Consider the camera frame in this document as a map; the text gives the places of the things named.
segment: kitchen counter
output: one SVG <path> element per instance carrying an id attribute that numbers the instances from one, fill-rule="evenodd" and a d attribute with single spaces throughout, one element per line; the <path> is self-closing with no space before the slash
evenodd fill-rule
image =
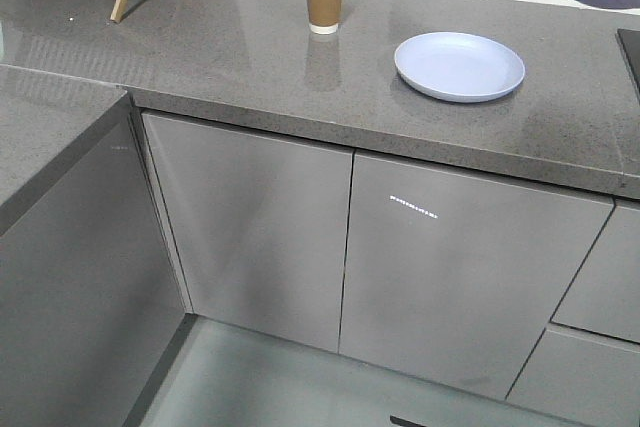
<path id="1" fill-rule="evenodd" d="M 305 0 L 130 0 L 119 25 L 112 3 L 0 0 L 1 62 L 118 84 L 138 107 L 640 199 L 640 106 L 615 36 L 640 29 L 636 16 L 344 0 L 325 39 L 309 33 Z M 523 85 L 477 105 L 417 93 L 393 52 L 432 31 L 504 43 Z"/>
<path id="2" fill-rule="evenodd" d="M 0 236 L 130 111 L 121 89 L 0 66 Z"/>

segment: gray cabinet door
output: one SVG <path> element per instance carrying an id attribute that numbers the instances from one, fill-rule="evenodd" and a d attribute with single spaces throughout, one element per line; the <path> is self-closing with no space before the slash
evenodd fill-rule
<path id="1" fill-rule="evenodd" d="M 504 399 L 605 198 L 356 154 L 340 352 Z"/>
<path id="2" fill-rule="evenodd" d="M 640 205 L 618 203 L 554 321 L 640 343 Z"/>
<path id="3" fill-rule="evenodd" d="M 640 425 L 640 348 L 549 327 L 507 399 L 598 427 Z"/>
<path id="4" fill-rule="evenodd" d="M 336 351 L 351 151 L 144 123 L 195 313 Z"/>
<path id="5" fill-rule="evenodd" d="M 122 425 L 184 316 L 128 124 L 0 244 L 0 425 Z"/>

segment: drawer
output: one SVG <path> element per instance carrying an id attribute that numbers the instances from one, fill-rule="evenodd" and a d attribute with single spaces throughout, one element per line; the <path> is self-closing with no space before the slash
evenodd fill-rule
<path id="1" fill-rule="evenodd" d="M 640 349 L 549 327 L 507 400 L 588 425 L 638 427 Z"/>
<path id="2" fill-rule="evenodd" d="M 640 343 L 640 206 L 619 202 L 554 322 Z"/>

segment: white floor tile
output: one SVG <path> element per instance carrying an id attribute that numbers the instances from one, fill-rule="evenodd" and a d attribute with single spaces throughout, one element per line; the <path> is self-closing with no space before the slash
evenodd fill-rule
<path id="1" fill-rule="evenodd" d="M 198 319 L 143 427 L 574 425 Z"/>

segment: light blue plate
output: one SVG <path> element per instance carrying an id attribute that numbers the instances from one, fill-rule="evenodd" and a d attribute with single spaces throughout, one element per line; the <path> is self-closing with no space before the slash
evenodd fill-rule
<path id="1" fill-rule="evenodd" d="M 400 76 L 414 89 L 451 102 L 485 102 L 513 91 L 524 62 L 511 49 L 477 35 L 434 32 L 396 49 Z"/>

